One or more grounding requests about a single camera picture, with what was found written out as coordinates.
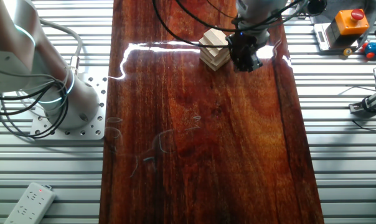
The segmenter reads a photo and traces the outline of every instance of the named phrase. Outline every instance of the stacked wooden blocks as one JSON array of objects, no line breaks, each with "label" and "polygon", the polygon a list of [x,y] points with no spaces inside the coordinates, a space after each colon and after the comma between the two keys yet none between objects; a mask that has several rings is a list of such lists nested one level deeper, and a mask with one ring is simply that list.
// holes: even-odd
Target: stacked wooden blocks
[{"label": "stacked wooden blocks", "polygon": [[[216,29],[208,30],[203,38],[199,40],[199,43],[204,45],[227,45],[228,42],[225,40],[225,34]],[[230,59],[230,52],[228,48],[200,48],[200,59],[204,61],[211,69],[216,71]]]}]

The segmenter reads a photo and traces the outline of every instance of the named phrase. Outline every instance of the white power strip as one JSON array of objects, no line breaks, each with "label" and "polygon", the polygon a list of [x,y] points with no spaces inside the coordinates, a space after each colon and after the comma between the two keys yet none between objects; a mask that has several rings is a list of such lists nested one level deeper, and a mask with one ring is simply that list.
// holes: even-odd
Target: white power strip
[{"label": "white power strip", "polygon": [[31,183],[4,224],[39,224],[54,198],[50,187]]}]

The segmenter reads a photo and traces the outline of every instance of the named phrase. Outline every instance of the emergency stop button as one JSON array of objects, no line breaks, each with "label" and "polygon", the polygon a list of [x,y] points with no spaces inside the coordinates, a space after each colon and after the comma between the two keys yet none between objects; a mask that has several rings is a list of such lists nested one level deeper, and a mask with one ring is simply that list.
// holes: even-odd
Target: emergency stop button
[{"label": "emergency stop button", "polygon": [[361,19],[363,19],[365,17],[365,14],[362,10],[360,9],[354,9],[353,11],[351,11],[351,19],[354,21],[354,22],[358,22],[360,21]]}]

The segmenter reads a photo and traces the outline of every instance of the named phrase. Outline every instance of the orange box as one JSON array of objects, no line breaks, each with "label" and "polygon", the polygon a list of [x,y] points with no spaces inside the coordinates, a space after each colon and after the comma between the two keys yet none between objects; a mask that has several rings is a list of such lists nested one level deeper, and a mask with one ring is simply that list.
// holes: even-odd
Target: orange box
[{"label": "orange box", "polygon": [[352,10],[342,10],[337,13],[335,20],[341,35],[362,35],[368,28],[369,23],[366,17],[359,21],[351,18]]}]

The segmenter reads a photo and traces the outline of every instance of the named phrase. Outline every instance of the wooden board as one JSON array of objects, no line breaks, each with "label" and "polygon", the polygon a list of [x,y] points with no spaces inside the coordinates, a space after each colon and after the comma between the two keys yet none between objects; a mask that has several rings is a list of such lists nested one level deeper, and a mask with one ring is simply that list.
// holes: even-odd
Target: wooden board
[{"label": "wooden board", "polygon": [[[213,3],[236,14],[235,0]],[[233,27],[206,0],[184,4]],[[185,39],[208,30],[172,0],[158,6]],[[214,72],[151,1],[115,0],[101,224],[323,223],[284,29],[270,34],[263,67]]]}]

